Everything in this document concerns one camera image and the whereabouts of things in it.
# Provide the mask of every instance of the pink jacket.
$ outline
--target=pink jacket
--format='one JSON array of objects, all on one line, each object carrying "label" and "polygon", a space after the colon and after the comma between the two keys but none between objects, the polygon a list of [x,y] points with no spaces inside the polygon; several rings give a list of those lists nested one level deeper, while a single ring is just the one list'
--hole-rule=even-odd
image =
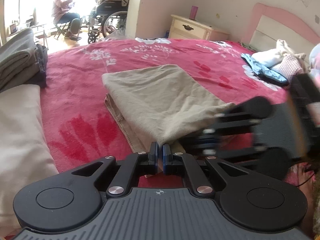
[{"label": "pink jacket", "polygon": [[69,5],[72,0],[53,0],[51,17],[54,17],[53,23],[57,23],[62,15],[66,14],[71,6]]}]

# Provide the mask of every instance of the bed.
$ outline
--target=bed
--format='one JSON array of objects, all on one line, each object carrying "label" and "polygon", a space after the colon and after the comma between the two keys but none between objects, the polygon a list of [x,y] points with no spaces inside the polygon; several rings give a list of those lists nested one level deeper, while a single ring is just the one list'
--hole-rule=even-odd
[{"label": "bed", "polygon": [[[266,50],[275,47],[277,38],[287,40],[295,50],[306,54],[320,41],[295,15],[256,4],[242,42]],[[283,102],[285,90],[254,76],[241,59],[241,53],[251,52],[231,41],[159,39],[99,42],[50,54],[48,87],[41,92],[41,108],[45,137],[58,171],[105,155],[123,159],[132,152],[104,105],[107,93],[101,81],[104,73],[177,64],[226,103],[238,104],[259,95],[273,103]],[[248,136],[238,136],[227,148],[249,143]],[[181,184],[179,178],[159,174],[141,178],[139,185],[178,187]]]}]

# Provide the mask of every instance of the person sitting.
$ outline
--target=person sitting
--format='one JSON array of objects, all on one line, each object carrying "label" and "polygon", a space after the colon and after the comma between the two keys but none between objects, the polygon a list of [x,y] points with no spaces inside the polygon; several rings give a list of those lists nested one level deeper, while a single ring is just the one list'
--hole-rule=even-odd
[{"label": "person sitting", "polygon": [[51,17],[54,17],[54,24],[69,23],[65,38],[78,41],[81,37],[77,37],[75,34],[78,33],[80,28],[80,15],[68,12],[74,4],[73,0],[54,0]]}]

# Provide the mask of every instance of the gray folded towel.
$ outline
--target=gray folded towel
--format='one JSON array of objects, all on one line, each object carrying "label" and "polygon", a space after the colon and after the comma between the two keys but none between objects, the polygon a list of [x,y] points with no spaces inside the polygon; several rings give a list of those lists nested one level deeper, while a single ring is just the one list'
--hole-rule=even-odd
[{"label": "gray folded towel", "polygon": [[0,92],[23,84],[39,71],[35,49],[30,28],[0,47]]}]

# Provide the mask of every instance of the blue garment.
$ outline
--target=blue garment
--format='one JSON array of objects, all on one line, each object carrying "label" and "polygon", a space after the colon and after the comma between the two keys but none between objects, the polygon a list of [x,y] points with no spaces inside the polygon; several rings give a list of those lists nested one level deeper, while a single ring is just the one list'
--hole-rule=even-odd
[{"label": "blue garment", "polygon": [[241,58],[252,68],[252,71],[262,80],[281,87],[289,85],[288,80],[278,72],[267,68],[249,54],[241,54]]}]

